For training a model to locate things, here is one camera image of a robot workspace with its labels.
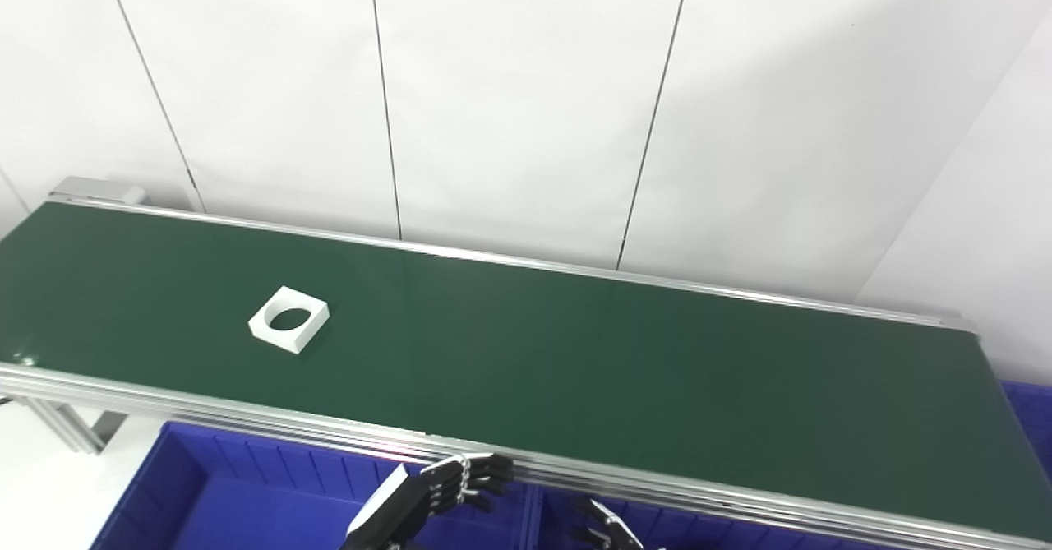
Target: wall panel seam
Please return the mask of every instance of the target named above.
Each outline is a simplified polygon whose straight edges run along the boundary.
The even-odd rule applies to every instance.
[[[650,123],[647,126],[647,138],[643,143],[643,156],[640,158],[640,167],[635,175],[635,186],[632,189],[632,199],[628,204],[628,217],[625,220],[625,231],[621,236],[621,246],[618,249],[618,261],[613,269],[621,269],[621,259],[625,254],[625,243],[628,242],[628,230],[632,224],[632,212],[635,209],[635,198],[640,193],[640,183],[643,180],[643,167],[647,163],[647,151],[650,149],[650,137],[653,135],[654,121],[658,119],[658,106],[661,105],[662,90],[665,89],[665,77],[668,75],[668,63],[672,59],[672,47],[675,44],[675,33],[680,28],[680,16],[683,14],[683,2],[680,0],[675,8],[675,19],[672,21],[672,34],[668,40],[668,52],[665,53],[665,64],[661,69],[661,79],[658,82],[658,96],[654,97],[653,111],[650,113]]]
[[[136,37],[135,30],[132,29],[132,20],[128,19],[127,12],[124,11],[124,2],[121,2],[121,0],[116,0],[116,2],[117,7],[121,12],[121,18],[124,20],[124,26],[128,30],[128,36],[132,37],[132,44],[135,44],[136,53],[139,55],[139,62],[142,63],[142,69],[146,73],[146,79],[149,81],[150,89],[154,91],[154,97],[157,98],[157,104],[161,107],[161,115],[164,117],[164,122],[168,126],[168,134],[171,134],[171,140],[176,145],[176,150],[179,152],[180,160],[182,160],[186,177],[189,180],[190,186],[194,186],[194,192],[197,195],[198,204],[201,206],[203,212],[207,212],[208,209],[204,205],[204,199],[201,198],[201,191],[198,189],[197,182],[194,179],[194,171],[190,170],[190,164],[186,160],[186,154],[183,152],[183,145],[179,142],[178,135],[176,135],[176,127],[171,124],[171,119],[168,116],[168,109],[164,106],[164,100],[161,100],[161,93],[157,88],[157,82],[154,81],[154,74],[150,74],[149,66],[146,64],[146,56],[143,55],[142,47],[139,45],[139,38]]]

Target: blue bin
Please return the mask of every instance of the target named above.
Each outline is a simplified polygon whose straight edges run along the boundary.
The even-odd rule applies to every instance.
[[[98,550],[336,550],[398,466],[277,439],[169,423],[93,546]],[[493,513],[428,521],[432,550],[533,550],[540,491],[512,484]]]
[[[539,548],[542,550],[576,550],[576,544],[566,532],[574,526],[595,528],[598,524],[578,513],[571,501],[579,493],[546,489],[541,506]],[[859,544],[828,535],[760,526],[700,515],[675,509],[662,509],[615,498],[599,498],[621,516],[640,537],[647,550],[878,550],[878,546]]]
[[[1003,382],[1002,385],[1045,474],[1052,481],[1052,388],[1018,382]]]

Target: robotic arm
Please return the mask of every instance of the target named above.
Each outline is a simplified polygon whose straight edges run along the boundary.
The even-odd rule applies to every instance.
[[[497,453],[453,455],[416,476],[399,465],[350,522],[340,550],[402,550],[428,517],[465,503],[488,513],[492,501],[483,493],[503,495],[513,467]]]

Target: circular hole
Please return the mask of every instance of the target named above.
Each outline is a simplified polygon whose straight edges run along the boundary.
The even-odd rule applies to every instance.
[[[299,328],[304,322],[307,322],[308,318],[310,318],[310,311],[300,309],[300,307],[292,307],[290,310],[281,311],[281,313],[276,314],[274,320],[270,321],[270,328]]]

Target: green conveyor belt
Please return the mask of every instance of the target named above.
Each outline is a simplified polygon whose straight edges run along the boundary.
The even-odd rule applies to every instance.
[[[247,319],[329,303],[297,357]],[[0,242],[0,362],[1052,541],[973,333],[42,205]]]

